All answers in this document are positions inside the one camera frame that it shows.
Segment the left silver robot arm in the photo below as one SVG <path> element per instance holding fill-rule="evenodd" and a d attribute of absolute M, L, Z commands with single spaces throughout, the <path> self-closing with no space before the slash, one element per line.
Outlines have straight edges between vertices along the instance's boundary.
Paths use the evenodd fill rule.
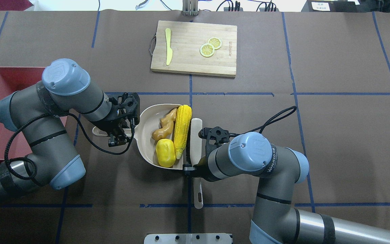
<path fill-rule="evenodd" d="M 35 85 L 0 100 L 0 123 L 13 132 L 0 164 L 0 204 L 49 185 L 54 190 L 77 182 L 86 169 L 61 122 L 79 118 L 73 109 L 110 137 L 109 147 L 130 147 L 139 124 L 137 93 L 109 97 L 77 62 L 55 60 Z"/>

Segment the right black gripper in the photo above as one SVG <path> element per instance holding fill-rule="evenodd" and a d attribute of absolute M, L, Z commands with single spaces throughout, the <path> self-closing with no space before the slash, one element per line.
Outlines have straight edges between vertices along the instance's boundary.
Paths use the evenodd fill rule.
<path fill-rule="evenodd" d="M 193 177 L 193 178 L 202 178 L 205 179 L 207 182 L 215 182 L 216 177 L 213 175 L 212 171 L 210 170 L 208 166 L 208 160 L 206 157 L 202 157 L 198 164 L 196 165 L 190 165 L 190 164 L 183 164 L 183 175 L 186 177 Z"/>

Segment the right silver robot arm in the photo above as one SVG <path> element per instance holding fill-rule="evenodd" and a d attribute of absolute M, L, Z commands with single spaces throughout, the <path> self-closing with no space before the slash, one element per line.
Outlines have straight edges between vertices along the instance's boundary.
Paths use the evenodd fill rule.
<path fill-rule="evenodd" d="M 219 140 L 206 144 L 205 156 L 201 156 L 203 139 Z M 308 159 L 298 151 L 275 146 L 257 132 L 232 140 L 225 132 L 191 136 L 188 148 L 201 156 L 189 170 L 192 177 L 209 182 L 242 174 L 258 177 L 249 234 L 252 244 L 390 244 L 390 230 L 291 206 L 294 185 L 309 173 Z"/>

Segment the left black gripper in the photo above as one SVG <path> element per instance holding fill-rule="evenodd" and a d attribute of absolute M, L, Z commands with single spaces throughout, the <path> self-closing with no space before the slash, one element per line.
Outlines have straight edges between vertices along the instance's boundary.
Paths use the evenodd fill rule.
<path fill-rule="evenodd" d="M 109 136 L 108 146 L 116 147 L 127 144 L 130 138 L 124 129 L 131 129 L 127 116 L 119 113 L 108 113 L 107 116 L 95 122 L 95 126 L 106 132 Z"/>

